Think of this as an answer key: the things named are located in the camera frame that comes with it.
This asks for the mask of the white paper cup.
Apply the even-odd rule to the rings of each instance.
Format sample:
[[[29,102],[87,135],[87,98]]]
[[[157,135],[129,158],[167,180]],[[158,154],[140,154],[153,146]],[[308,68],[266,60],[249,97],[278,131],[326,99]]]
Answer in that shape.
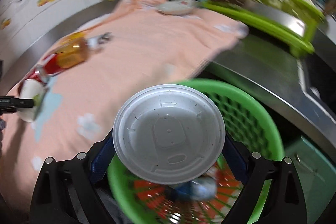
[[[18,116],[25,122],[33,122],[38,115],[47,88],[37,80],[27,79],[23,82],[20,99],[24,100],[25,106],[18,110]]]

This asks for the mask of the red cola can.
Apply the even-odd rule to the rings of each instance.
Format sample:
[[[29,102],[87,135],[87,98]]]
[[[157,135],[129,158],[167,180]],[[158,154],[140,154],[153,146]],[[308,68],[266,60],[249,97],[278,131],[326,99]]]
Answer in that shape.
[[[42,85],[46,85],[49,82],[50,77],[64,71],[64,68],[58,64],[59,54],[52,53],[44,58],[40,63],[37,63],[29,72],[23,77],[19,83],[19,88],[22,87],[25,80],[36,80]]]

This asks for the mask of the amber tea bottle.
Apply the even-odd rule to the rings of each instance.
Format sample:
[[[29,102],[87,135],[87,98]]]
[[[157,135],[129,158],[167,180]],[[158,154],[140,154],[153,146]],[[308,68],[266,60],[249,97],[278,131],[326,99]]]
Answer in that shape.
[[[100,49],[101,45],[94,42],[92,38],[79,38],[62,46],[58,46],[50,51],[46,57],[52,53],[59,54],[58,64],[66,70],[87,61],[91,52],[99,51]]]

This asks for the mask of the blue silver drink can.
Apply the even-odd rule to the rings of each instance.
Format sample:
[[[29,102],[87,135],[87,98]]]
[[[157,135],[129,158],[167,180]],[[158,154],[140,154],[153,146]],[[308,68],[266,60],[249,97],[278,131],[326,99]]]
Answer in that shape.
[[[168,185],[165,195],[171,201],[208,201],[217,194],[217,182],[212,177],[202,176],[181,184]]]

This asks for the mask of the yellow plastic wrapper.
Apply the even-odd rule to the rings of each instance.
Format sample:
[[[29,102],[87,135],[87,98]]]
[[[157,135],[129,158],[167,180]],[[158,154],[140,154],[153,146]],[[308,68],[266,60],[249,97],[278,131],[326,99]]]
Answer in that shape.
[[[58,45],[59,46],[62,46],[66,43],[69,43],[69,42],[72,42],[76,39],[79,39],[79,38],[84,38],[85,37],[85,32],[74,32],[72,34],[69,34],[67,36],[64,36],[62,39],[60,39],[58,41]]]

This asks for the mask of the white plastic lid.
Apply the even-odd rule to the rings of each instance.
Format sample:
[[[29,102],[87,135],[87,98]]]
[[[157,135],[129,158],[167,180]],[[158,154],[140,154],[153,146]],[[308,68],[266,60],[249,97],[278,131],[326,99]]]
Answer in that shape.
[[[131,96],[116,115],[112,137],[118,158],[131,173],[173,185],[214,165],[226,129],[221,112],[203,93],[165,84]]]

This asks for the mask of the black cigarette box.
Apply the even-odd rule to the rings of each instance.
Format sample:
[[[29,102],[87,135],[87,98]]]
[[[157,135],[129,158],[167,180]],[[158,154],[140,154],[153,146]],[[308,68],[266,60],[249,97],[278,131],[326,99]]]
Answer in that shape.
[[[113,38],[112,34],[110,32],[106,32],[104,34],[98,35],[93,37],[93,41],[98,43],[98,44],[105,44]]]

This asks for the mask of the green mesh trash basket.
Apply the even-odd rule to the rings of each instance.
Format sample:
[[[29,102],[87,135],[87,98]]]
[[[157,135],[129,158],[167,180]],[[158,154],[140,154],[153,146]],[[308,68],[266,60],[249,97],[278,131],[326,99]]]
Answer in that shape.
[[[223,117],[226,132],[235,141],[242,142],[249,151],[258,152],[266,159],[282,160],[284,148],[273,119],[246,92],[209,79],[193,79],[176,84],[196,89],[212,100]],[[221,154],[215,163],[219,160],[224,160]],[[116,153],[108,166],[107,176],[111,192],[121,210],[132,222],[138,223],[139,206],[135,204],[131,183],[140,177],[131,173]]]

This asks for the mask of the green cabinet drawer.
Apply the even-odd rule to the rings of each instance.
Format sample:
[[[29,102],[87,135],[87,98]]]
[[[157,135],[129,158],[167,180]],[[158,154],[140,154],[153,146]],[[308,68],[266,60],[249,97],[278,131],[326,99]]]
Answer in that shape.
[[[307,222],[315,223],[335,194],[335,167],[304,137],[285,149],[292,159],[303,189]]]

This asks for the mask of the red plastic stool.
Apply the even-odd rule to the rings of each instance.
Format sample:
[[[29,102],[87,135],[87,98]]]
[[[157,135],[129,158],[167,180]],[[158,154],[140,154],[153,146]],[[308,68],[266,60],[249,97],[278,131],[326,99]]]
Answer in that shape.
[[[215,182],[216,191],[203,200],[183,200],[177,190],[140,178],[131,183],[135,204],[139,206],[138,223],[221,223],[237,200],[243,184],[236,180],[224,160],[219,160],[199,184]]]

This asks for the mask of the peach pink towel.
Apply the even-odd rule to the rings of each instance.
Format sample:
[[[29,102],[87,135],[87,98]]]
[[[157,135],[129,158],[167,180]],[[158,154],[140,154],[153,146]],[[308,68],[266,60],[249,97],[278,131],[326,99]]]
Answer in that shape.
[[[144,88],[193,77],[219,52],[247,35],[247,26],[208,9],[190,15],[159,13],[165,0],[121,0],[87,38],[112,40],[88,60],[50,79],[33,122],[3,118],[1,195],[28,213],[44,160],[72,159],[110,132],[124,102]]]

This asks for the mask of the lime green dish rack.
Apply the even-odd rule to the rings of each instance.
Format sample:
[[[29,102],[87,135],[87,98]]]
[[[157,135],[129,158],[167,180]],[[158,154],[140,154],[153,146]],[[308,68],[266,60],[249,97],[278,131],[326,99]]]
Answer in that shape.
[[[272,35],[297,58],[314,53],[313,38],[325,18],[309,0],[206,0],[203,6]]]

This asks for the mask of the white ceramic plate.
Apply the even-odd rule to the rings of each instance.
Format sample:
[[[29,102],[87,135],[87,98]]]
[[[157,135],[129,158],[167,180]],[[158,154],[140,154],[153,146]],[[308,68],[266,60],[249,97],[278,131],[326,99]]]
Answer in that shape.
[[[198,4],[195,0],[172,0],[158,5],[156,11],[165,15],[181,16],[192,13]]]

